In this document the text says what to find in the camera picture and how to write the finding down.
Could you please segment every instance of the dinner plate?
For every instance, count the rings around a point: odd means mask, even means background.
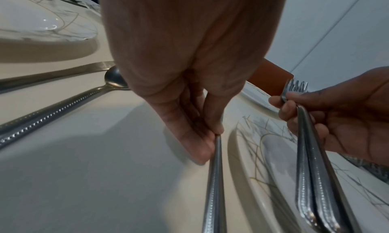
[[[273,232],[309,232],[295,206],[297,138],[282,121],[264,115],[242,118],[237,125],[240,160],[259,207]],[[389,186],[327,152],[363,232],[389,227]]]
[[[274,112],[278,112],[278,108],[270,105],[269,103],[269,97],[270,95],[266,93],[265,91],[261,90],[260,88],[256,87],[252,83],[246,82],[242,91],[242,95],[247,97],[249,100],[253,101],[256,104],[259,104],[260,106],[263,106],[267,109],[270,109]]]
[[[56,0],[0,0],[0,40],[63,43],[97,36],[97,28]]]

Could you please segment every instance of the stacked forks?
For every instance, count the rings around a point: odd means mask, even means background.
[[[282,92],[307,92],[308,83],[288,81]],[[360,233],[361,229],[347,202],[327,154],[305,107],[297,104],[297,209],[317,232]]]

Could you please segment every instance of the table surface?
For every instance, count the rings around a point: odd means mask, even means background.
[[[78,51],[51,47],[59,53],[38,46],[38,60],[23,52],[14,59],[0,57],[0,78],[112,60],[100,17],[66,5],[95,24],[96,41]],[[86,56],[77,58],[80,53]],[[101,86],[103,75],[82,75],[1,94],[0,124]],[[235,146],[227,147],[239,119],[258,112],[275,117],[238,95],[224,114],[228,232],[268,229],[245,182],[239,158],[233,154]],[[1,152],[0,179],[6,189],[0,190],[0,231],[200,232],[208,163],[195,165],[181,154],[172,155],[174,149],[182,152],[140,97],[121,91],[103,95]]]

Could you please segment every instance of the spoon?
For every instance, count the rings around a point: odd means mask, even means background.
[[[116,66],[104,75],[105,85],[0,125],[0,150],[85,103],[113,90],[130,90]]]

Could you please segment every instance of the brown leather object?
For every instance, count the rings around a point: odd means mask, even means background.
[[[271,96],[279,96],[293,74],[264,59],[248,81]]]

